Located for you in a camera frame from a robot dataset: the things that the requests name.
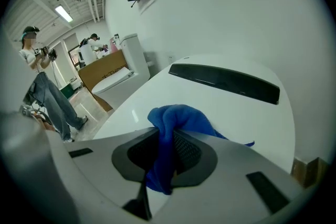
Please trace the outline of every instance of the jeans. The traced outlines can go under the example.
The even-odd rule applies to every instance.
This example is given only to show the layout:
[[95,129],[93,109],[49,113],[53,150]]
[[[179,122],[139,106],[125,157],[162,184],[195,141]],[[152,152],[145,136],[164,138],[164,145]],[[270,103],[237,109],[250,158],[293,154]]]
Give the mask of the jeans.
[[35,89],[32,96],[47,109],[48,116],[54,127],[60,132],[62,140],[70,139],[71,134],[68,124],[80,129],[83,125],[83,119],[77,117],[68,99],[48,79],[44,72],[37,75],[34,83]]

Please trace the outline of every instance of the fluorescent light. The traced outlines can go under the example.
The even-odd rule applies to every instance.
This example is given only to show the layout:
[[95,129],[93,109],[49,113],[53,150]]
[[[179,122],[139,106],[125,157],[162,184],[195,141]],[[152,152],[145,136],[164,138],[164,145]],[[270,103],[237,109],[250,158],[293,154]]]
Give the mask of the fluorescent light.
[[61,5],[57,6],[55,10],[60,16],[62,16],[68,22],[72,21],[71,16],[65,11],[65,9]]

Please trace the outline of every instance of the woman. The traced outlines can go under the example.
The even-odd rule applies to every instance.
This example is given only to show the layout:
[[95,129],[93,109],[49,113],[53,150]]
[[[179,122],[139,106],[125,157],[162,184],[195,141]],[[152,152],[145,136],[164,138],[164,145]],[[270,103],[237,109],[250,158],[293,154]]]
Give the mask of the woman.
[[43,71],[48,67],[51,60],[35,53],[32,46],[36,43],[37,32],[39,32],[37,27],[27,26],[25,28],[22,35],[22,50],[19,52],[27,64],[36,72],[36,78],[28,93],[39,105],[47,109],[48,116],[52,124],[60,132],[62,140],[64,142],[73,142],[68,124],[79,130],[86,123],[88,117],[77,117],[68,99],[48,79]]

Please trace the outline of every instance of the blue cloth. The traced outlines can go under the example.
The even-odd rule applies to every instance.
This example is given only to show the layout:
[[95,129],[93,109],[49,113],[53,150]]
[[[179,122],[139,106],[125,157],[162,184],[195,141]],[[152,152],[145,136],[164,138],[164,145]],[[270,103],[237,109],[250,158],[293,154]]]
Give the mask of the blue cloth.
[[148,120],[160,130],[158,157],[146,175],[146,185],[150,189],[166,195],[172,193],[171,179],[175,167],[173,163],[173,130],[183,129],[227,139],[211,126],[206,116],[188,105],[166,105],[152,109]]

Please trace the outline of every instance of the black slot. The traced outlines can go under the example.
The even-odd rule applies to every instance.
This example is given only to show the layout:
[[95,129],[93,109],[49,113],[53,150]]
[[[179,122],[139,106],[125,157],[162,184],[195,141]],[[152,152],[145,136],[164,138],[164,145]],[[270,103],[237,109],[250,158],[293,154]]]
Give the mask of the black slot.
[[146,190],[146,178],[144,178],[140,185],[137,198],[129,200],[122,208],[144,220],[150,220],[152,218]]
[[262,172],[248,174],[246,177],[273,214],[289,204],[288,199]]
[[175,63],[170,67],[169,74],[267,103],[279,102],[278,86],[234,70]]
[[70,151],[69,155],[70,155],[71,158],[76,158],[76,157],[79,157],[79,156],[89,154],[91,152],[93,152],[93,151],[86,147],[86,148],[82,148],[81,150]]

